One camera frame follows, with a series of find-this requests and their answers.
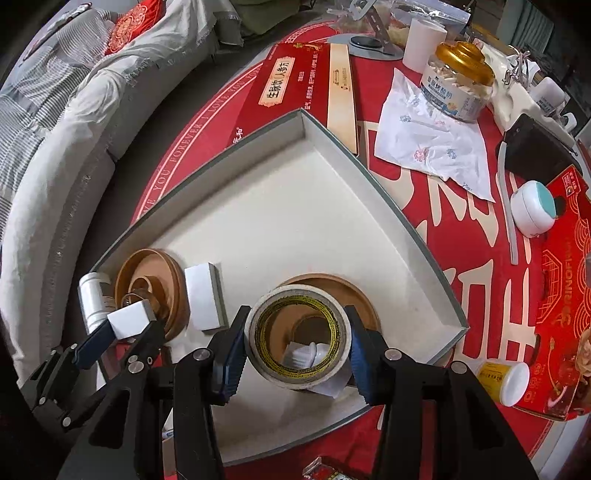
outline gray blanket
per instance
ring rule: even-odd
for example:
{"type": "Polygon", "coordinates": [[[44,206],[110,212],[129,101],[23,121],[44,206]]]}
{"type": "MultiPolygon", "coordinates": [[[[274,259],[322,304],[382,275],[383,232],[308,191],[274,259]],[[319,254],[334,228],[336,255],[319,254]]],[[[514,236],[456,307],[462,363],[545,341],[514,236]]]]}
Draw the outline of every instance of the gray blanket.
{"type": "Polygon", "coordinates": [[[0,90],[0,239],[30,160],[70,94],[105,56],[119,14],[90,9],[45,40],[0,90]]]}

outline white paper cup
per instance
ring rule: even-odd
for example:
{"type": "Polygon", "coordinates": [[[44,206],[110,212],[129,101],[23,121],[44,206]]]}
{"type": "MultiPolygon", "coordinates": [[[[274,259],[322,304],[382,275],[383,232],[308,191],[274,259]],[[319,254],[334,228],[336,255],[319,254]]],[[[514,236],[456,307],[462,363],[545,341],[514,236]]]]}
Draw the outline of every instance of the white paper cup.
{"type": "Polygon", "coordinates": [[[446,36],[447,31],[440,24],[426,18],[413,18],[402,63],[406,68],[423,73],[429,57],[446,36]]]}

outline brown round container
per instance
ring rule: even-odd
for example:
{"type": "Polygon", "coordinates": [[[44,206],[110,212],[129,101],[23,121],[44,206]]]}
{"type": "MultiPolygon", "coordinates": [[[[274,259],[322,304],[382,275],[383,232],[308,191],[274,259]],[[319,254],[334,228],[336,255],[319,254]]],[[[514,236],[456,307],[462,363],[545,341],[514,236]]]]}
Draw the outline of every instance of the brown round container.
{"type": "Polygon", "coordinates": [[[171,340],[185,328],[189,320],[189,303],[183,272],[176,261],[162,250],[138,250],[125,261],[117,275],[115,303],[118,307],[121,306],[123,296],[130,291],[132,283],[140,277],[155,278],[162,288],[168,306],[164,326],[165,338],[167,341],[171,340]]]}
{"type": "MultiPolygon", "coordinates": [[[[324,290],[341,306],[354,305],[363,325],[379,331],[379,319],[374,307],[364,293],[351,282],[336,275],[310,273],[298,275],[283,282],[284,285],[304,284],[324,290]]],[[[306,305],[290,305],[277,313],[269,332],[269,352],[281,362],[290,342],[309,345],[310,342],[330,343],[330,330],[326,319],[306,305]]]]}

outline red pillow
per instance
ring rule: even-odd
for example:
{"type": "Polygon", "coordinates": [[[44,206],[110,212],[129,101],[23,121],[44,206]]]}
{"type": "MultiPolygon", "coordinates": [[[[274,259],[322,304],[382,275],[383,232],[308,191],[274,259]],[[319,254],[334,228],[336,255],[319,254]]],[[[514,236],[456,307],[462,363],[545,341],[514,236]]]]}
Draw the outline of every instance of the red pillow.
{"type": "Polygon", "coordinates": [[[105,55],[121,50],[164,16],[164,0],[144,0],[117,20],[105,55]]]}

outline red tablecloth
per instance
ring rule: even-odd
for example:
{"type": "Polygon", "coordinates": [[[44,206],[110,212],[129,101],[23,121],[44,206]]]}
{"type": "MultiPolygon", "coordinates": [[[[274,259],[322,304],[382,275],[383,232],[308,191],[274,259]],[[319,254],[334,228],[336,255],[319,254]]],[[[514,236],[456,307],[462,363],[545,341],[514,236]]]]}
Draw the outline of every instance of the red tablecloth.
{"type": "MultiPolygon", "coordinates": [[[[301,28],[285,41],[326,41],[333,34],[330,23],[324,22],[301,28]]],[[[501,133],[492,114],[486,110],[479,126],[485,139],[496,203],[473,197],[451,180],[444,183],[376,158],[375,134],[394,69],[402,70],[415,83],[420,75],[406,69],[400,61],[356,57],[351,57],[351,61],[361,157],[425,239],[466,312],[471,328],[456,346],[454,358],[527,358],[535,345],[533,330],[542,295],[541,248],[538,241],[519,235],[519,264],[513,266],[509,261],[494,153],[501,133]]],[[[146,186],[134,222],[182,179],[226,147],[259,66],[250,68],[220,90],[180,133],[146,186]]],[[[512,174],[506,174],[506,182],[509,194],[517,189],[512,174]]],[[[532,457],[551,422],[514,408],[500,408],[532,457]]],[[[375,429],[378,416],[379,409],[375,408],[306,445],[228,468],[228,478],[300,478],[302,467],[318,455],[330,455],[369,472],[379,437],[375,429]]]]}

